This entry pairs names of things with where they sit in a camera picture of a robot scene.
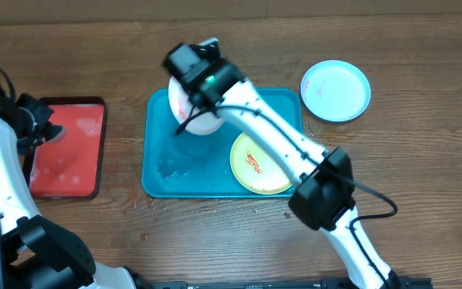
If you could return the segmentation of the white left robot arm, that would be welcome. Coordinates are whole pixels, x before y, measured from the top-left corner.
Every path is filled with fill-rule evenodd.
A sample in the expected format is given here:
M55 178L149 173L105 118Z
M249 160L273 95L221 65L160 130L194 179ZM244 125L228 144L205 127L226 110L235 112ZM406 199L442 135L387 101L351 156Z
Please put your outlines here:
M45 103L0 84L0 288L150 288L127 267L96 262L76 234L43 217L19 158L63 130Z

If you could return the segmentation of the white plate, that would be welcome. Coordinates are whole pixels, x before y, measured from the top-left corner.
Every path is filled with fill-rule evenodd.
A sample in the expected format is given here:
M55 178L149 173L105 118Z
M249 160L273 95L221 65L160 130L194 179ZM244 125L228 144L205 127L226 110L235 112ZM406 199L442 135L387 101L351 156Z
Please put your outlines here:
M200 110L194 108L188 101L188 94L183 90L180 83L172 76L168 83L168 102L172 114L179 124L188 119L190 112L195 115ZM186 130L195 135L208 135L219 129L224 121L217 118L212 112L198 116L192 120L186 127Z

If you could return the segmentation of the light blue plate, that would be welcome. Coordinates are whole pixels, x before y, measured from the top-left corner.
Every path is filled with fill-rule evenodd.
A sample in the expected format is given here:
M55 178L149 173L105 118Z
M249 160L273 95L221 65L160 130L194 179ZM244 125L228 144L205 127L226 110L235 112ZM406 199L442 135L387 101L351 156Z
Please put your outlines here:
M306 71L300 94L306 108L317 118L345 123L367 110L371 86L356 66L341 60L326 60Z

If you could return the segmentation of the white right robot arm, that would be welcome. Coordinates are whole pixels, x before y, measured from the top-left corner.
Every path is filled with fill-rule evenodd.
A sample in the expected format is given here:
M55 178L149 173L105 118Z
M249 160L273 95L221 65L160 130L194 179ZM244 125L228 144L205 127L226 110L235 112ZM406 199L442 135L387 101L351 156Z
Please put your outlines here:
M198 109L180 124L178 133L207 112L240 128L289 178L295 188L289 199L291 210L306 226L326 235L355 287L401 286L367 237L352 194L361 189L383 201L387 197L353 178L345 151L329 151L290 126L221 54L217 42L180 43L167 53L163 65Z

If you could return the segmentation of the orange and green sponge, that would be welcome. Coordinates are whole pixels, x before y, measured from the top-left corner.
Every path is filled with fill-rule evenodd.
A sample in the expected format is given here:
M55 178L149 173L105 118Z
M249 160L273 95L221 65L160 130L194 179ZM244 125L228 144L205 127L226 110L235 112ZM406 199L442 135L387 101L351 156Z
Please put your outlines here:
M48 143L56 142L56 141L59 141L63 137L63 134L64 134L63 126L51 125L46 135L44 136L44 139Z

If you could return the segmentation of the yellow-green plate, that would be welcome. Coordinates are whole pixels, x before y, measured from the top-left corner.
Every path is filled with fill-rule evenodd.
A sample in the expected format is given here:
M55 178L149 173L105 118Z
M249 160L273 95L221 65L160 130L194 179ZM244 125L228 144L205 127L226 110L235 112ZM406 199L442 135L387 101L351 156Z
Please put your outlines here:
M229 163L237 181L253 193L274 195L292 186L282 168L244 132L232 145Z

